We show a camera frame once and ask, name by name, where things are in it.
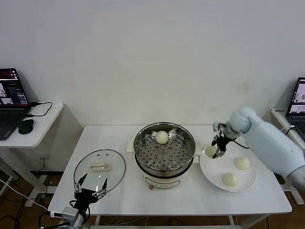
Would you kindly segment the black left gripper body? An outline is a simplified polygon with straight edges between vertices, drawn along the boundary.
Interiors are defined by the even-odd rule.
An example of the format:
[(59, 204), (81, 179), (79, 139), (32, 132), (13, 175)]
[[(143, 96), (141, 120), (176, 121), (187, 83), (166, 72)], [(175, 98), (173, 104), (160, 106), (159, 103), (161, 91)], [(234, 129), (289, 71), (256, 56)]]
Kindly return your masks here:
[(98, 201), (95, 192), (90, 189), (81, 189), (81, 191), (74, 192), (74, 198), (76, 202), (73, 207), (78, 209), (79, 212), (86, 212), (90, 204)]

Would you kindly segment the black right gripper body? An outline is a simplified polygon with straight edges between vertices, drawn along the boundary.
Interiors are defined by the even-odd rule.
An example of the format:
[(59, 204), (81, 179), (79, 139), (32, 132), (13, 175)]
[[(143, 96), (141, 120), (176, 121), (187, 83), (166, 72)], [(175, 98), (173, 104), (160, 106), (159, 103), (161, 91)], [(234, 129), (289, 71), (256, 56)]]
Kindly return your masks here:
[(217, 148), (219, 149), (220, 152), (225, 152), (226, 151), (226, 146), (232, 142), (232, 139), (226, 137), (224, 135), (224, 132), (222, 130), (218, 131), (218, 135), (217, 135), (217, 140), (216, 140), (216, 144), (217, 144)]

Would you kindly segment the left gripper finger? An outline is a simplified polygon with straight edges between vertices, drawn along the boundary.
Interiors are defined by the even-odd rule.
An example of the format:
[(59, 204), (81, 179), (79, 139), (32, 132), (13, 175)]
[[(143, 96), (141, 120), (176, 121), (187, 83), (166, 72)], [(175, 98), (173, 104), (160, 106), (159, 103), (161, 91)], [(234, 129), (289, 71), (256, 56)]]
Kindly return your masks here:
[(84, 183), (84, 181), (85, 181), (87, 175), (88, 175), (88, 174), (86, 173), (84, 176), (82, 176), (82, 177), (78, 180), (78, 182), (74, 182), (74, 192), (75, 192), (75, 193), (81, 192), (81, 186), (82, 186), (82, 184)]
[(106, 180), (105, 180), (105, 182), (104, 182), (104, 184), (103, 184), (101, 190), (94, 192), (94, 193), (92, 194), (92, 196), (94, 196), (94, 197), (96, 197), (96, 198), (102, 198), (102, 197), (104, 197), (104, 196), (106, 195), (106, 193), (107, 193), (107, 181), (108, 181), (108, 179), (106, 178)]

